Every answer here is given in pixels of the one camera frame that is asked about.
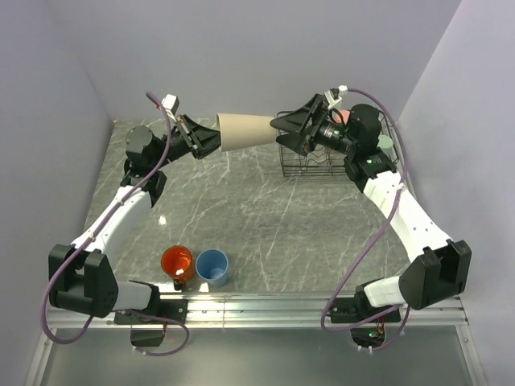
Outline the beige plastic cup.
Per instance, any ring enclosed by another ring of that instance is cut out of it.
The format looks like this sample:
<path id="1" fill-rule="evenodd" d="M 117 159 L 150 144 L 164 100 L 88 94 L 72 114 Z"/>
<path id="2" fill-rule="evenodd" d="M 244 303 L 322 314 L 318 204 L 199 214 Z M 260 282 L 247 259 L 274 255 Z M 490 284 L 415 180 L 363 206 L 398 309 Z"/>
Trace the beige plastic cup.
<path id="1" fill-rule="evenodd" d="M 273 117 L 218 113 L 216 127 L 220 131 L 220 151 L 242 150 L 273 143 L 278 133 L 270 125 Z"/>

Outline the salmon pink plastic cup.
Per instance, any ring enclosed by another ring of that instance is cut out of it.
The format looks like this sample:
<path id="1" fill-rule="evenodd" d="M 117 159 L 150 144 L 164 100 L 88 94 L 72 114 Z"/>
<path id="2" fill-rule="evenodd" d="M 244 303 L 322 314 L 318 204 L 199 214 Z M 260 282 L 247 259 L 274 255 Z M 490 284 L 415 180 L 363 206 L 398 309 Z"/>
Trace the salmon pink plastic cup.
<path id="1" fill-rule="evenodd" d="M 343 125 L 346 125 L 349 121 L 350 111 L 347 109 L 341 109 L 337 114 L 335 120 Z"/>

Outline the small light green cup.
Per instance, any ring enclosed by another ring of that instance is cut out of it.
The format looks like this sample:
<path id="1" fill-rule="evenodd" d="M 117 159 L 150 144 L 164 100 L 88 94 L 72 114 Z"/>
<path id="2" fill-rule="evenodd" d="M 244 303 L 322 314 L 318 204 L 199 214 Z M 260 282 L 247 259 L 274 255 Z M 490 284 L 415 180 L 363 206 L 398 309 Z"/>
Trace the small light green cup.
<path id="1" fill-rule="evenodd" d="M 377 146 L 389 157 L 393 155 L 394 151 L 394 144 L 393 139 L 387 135 L 381 134 L 378 137 L 378 144 Z"/>

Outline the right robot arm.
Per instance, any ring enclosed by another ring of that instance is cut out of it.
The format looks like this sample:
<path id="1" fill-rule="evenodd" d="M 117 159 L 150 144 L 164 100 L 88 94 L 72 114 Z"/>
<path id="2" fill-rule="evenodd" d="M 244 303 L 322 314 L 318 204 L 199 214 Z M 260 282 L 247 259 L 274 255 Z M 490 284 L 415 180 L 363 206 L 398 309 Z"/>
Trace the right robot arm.
<path id="1" fill-rule="evenodd" d="M 276 141 L 306 156 L 317 146 L 344 156 L 348 178 L 386 218 L 377 233 L 392 228 L 410 261 L 400 275 L 380 278 L 356 288 L 344 321 L 372 321 L 396 313 L 399 306 L 421 310 L 464 292 L 472 251 L 439 228 L 406 186 L 406 166 L 396 167 L 379 146 L 382 126 L 391 122 L 375 97 L 335 119 L 340 91 L 314 95 L 304 106 L 271 121 L 280 131 Z"/>

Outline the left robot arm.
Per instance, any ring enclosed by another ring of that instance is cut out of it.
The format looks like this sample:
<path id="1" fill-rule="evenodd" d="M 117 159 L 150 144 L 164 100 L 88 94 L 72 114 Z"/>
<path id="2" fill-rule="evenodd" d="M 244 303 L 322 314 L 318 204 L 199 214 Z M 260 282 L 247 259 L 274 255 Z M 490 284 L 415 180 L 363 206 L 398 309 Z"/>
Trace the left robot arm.
<path id="1" fill-rule="evenodd" d="M 133 310 L 144 323 L 158 320 L 163 306 L 158 287 L 119 281 L 110 259 L 163 193 L 167 177 L 161 167 L 187 154 L 202 159 L 219 147 L 218 130 L 186 115 L 173 123 L 170 135 L 161 138 L 144 125 L 131 129 L 126 135 L 124 176 L 114 199 L 81 236 L 70 245 L 56 245 L 49 253 L 50 304 L 98 318 Z"/>

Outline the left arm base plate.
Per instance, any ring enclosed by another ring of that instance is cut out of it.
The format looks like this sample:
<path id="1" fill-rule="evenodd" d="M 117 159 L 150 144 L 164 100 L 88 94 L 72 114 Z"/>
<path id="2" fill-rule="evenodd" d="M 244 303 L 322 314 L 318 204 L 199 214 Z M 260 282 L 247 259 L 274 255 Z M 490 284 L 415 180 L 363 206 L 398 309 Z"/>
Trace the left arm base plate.
<path id="1" fill-rule="evenodd" d="M 120 310 L 115 326 L 130 327 L 130 342 L 137 348 L 155 348 L 163 342 L 169 326 L 185 325 L 188 300 L 162 300 L 156 310 Z"/>

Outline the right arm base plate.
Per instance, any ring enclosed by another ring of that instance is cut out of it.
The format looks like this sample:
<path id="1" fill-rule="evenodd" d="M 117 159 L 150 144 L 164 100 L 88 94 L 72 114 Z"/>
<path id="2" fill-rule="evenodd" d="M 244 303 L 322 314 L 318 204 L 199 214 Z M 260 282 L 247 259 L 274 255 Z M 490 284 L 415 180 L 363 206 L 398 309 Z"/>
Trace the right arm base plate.
<path id="1" fill-rule="evenodd" d="M 333 324 L 354 324 L 366 318 L 380 314 L 388 309 L 388 306 L 379 308 L 369 305 L 368 300 L 354 298 L 337 298 L 329 310 L 329 319 Z M 393 310 L 388 314 L 382 314 L 373 319 L 372 326 L 359 326 L 350 330 L 350 336 L 358 349 L 373 350 L 381 347 L 386 341 L 385 325 L 391 322 L 400 322 L 399 310 Z"/>

